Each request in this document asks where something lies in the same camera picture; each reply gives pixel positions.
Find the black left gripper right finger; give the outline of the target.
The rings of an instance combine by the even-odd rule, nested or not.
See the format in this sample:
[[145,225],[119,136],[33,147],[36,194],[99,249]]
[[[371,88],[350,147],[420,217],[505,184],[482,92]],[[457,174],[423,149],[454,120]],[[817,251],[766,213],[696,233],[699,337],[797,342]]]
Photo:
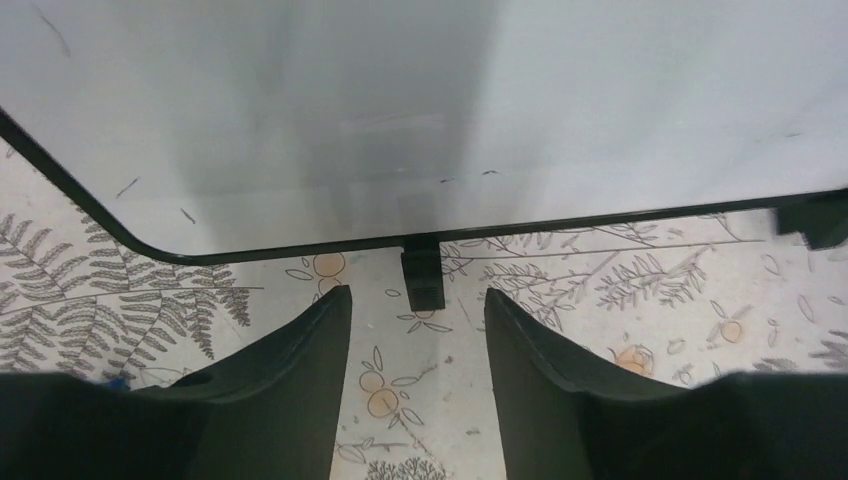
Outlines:
[[619,367],[497,289],[486,346],[510,479],[843,479],[843,374],[736,372],[693,389]]

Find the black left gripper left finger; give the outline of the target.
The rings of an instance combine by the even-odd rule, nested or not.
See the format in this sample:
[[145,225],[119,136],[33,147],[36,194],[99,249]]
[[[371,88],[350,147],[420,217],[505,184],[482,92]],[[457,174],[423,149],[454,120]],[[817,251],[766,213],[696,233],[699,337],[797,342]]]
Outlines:
[[1,378],[5,479],[326,479],[352,319],[346,286],[167,387]]

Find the blue marker cap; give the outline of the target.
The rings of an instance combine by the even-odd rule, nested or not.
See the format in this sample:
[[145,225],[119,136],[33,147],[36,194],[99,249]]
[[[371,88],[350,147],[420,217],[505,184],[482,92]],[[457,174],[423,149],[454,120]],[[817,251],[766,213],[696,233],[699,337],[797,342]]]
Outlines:
[[123,377],[117,377],[111,380],[108,380],[104,383],[104,385],[110,389],[120,390],[120,391],[129,391],[130,386],[128,381]]

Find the black framed whiteboard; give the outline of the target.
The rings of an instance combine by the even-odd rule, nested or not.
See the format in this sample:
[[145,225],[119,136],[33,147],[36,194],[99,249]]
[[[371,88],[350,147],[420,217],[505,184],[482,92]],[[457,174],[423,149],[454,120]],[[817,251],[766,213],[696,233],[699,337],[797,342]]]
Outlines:
[[5,1],[1,134],[236,263],[847,193],[843,1]]

